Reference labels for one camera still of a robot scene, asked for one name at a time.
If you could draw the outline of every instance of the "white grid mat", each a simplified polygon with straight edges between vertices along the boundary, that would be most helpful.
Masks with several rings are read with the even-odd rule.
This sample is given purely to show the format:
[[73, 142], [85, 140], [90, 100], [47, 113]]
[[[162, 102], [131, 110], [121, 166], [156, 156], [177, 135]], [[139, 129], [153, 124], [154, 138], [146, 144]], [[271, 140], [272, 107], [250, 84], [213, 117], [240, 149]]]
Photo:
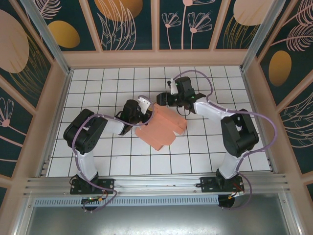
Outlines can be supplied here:
[[[237, 66], [157, 67], [75, 70], [54, 144], [47, 176], [64, 177], [76, 174], [72, 150], [63, 139], [63, 132], [75, 117], [88, 108], [95, 113], [114, 116], [122, 111], [128, 99], [139, 95], [156, 101], [159, 93], [169, 91], [166, 81], [186, 70], [199, 70], [210, 77], [214, 86], [211, 99], [229, 109], [246, 109], [251, 105]], [[208, 94], [210, 85], [195, 72], [189, 76], [196, 93]], [[187, 119], [187, 130], [177, 135], [171, 146], [160, 151], [139, 139], [134, 128], [126, 135], [102, 134], [94, 149], [94, 160], [101, 176], [149, 175], [215, 172], [221, 165], [225, 148], [218, 123], [179, 108]], [[262, 146], [261, 140], [254, 149]], [[264, 152], [251, 155], [241, 171], [270, 170]]]

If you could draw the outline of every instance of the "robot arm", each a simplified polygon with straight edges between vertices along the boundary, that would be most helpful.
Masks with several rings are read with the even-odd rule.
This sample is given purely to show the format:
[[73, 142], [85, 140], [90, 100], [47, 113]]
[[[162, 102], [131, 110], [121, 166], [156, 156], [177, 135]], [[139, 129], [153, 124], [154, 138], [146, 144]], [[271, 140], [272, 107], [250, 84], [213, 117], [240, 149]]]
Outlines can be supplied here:
[[[93, 149], [97, 145], [101, 134], [105, 132], [125, 135], [132, 127], [128, 123], [145, 123], [151, 117], [152, 112], [148, 110], [150, 102], [142, 97], [138, 101], [127, 100], [123, 111], [119, 112], [114, 119], [103, 117], [92, 118], [79, 133], [75, 142], [75, 149], [77, 150], [77, 158], [81, 171], [89, 181], [97, 184], [98, 172], [94, 164]], [[80, 126], [92, 115], [94, 115], [94, 112], [84, 109], [65, 130], [63, 137], [69, 147], [72, 147], [74, 137]], [[77, 172], [77, 175], [80, 178], [81, 184], [90, 188], [90, 185], [83, 180], [81, 173]]]
[[231, 113], [227, 108], [213, 101], [207, 102], [205, 95], [195, 94], [189, 77], [178, 78], [175, 82], [171, 80], [168, 85], [171, 92], [157, 96], [159, 105], [184, 107], [194, 114], [202, 115], [221, 125], [223, 143], [227, 152], [216, 176], [220, 188], [223, 189], [227, 181], [238, 176], [237, 168], [243, 160], [243, 155], [252, 150], [259, 141], [250, 115]]

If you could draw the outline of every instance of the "flower illustration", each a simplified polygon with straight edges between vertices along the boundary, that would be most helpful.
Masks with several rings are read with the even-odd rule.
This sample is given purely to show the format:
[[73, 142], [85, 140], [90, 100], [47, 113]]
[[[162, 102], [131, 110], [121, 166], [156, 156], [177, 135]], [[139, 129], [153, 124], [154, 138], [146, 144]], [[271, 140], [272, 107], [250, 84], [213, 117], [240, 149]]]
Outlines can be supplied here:
[[162, 14], [162, 19], [163, 19], [163, 22], [164, 22], [165, 27], [166, 27], [168, 45], [170, 46], [170, 50], [171, 50], [172, 47], [171, 47], [171, 42], [170, 42], [170, 36], [169, 36], [168, 29], [171, 28], [171, 27], [176, 27], [176, 26], [181, 25], [181, 21], [179, 20], [177, 12], [176, 13], [169, 13], [168, 15], [167, 15], [167, 13], [163, 13]]
[[215, 0], [182, 0], [182, 3], [185, 5], [184, 12], [182, 16], [182, 28], [181, 28], [181, 49], [184, 49], [184, 25], [185, 25], [185, 15], [186, 8], [192, 5], [205, 5], [214, 3]]
[[191, 32], [191, 42], [190, 49], [192, 49], [192, 40], [194, 33], [206, 32], [212, 29], [212, 24], [210, 24], [210, 12], [209, 13], [199, 13], [195, 18], [195, 13], [188, 14], [188, 23]]
[[215, 0], [182, 0], [185, 6], [204, 5], [215, 2]]
[[0, 126], [8, 127], [10, 125], [10, 118], [12, 116], [14, 102], [10, 99], [5, 104], [4, 98], [0, 98]]
[[[5, 103], [5, 100], [3, 97], [0, 98], [0, 127], [9, 127], [12, 130], [25, 135], [25, 133], [13, 128], [12, 126], [10, 126], [10, 119], [13, 113], [13, 107], [14, 107], [14, 102], [10, 99], [8, 99], [7, 103]], [[10, 140], [4, 136], [0, 136], [0, 139], [7, 141], [11, 144], [14, 144], [16, 146], [22, 147], [23, 145], [20, 143], [17, 143], [13, 140]], [[0, 158], [0, 161], [4, 161], [4, 162], [17, 162], [17, 160], [10, 160], [10, 159], [2, 159]]]

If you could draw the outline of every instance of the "enclosure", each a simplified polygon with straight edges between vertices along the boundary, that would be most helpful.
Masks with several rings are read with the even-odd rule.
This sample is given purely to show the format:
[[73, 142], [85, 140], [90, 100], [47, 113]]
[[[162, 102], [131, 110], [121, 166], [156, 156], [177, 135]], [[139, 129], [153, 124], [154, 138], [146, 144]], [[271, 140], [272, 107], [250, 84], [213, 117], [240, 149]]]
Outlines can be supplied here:
[[[311, 0], [7, 0], [0, 19], [1, 234], [312, 234]], [[252, 116], [252, 151], [277, 139], [240, 166], [252, 189], [235, 206], [251, 201], [222, 210], [223, 193], [196, 187], [224, 160], [221, 126], [168, 107], [187, 128], [159, 151], [139, 127], [101, 135], [96, 170], [118, 194], [84, 214], [65, 129], [84, 109], [154, 103], [184, 72], [196, 94], [208, 79], [210, 100], [274, 123]]]

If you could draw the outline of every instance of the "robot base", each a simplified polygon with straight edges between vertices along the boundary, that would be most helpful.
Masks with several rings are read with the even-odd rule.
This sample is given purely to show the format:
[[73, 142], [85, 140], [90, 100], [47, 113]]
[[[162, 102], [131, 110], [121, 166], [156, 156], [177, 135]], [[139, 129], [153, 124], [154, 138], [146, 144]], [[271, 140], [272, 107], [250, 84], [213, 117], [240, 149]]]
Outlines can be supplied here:
[[[114, 189], [114, 179], [99, 179], [98, 173], [91, 180], [91, 182], [102, 188]], [[103, 194], [103, 191], [101, 189], [91, 186], [89, 183], [80, 178], [78, 175], [72, 177], [70, 184], [71, 184], [70, 188], [71, 195]]]

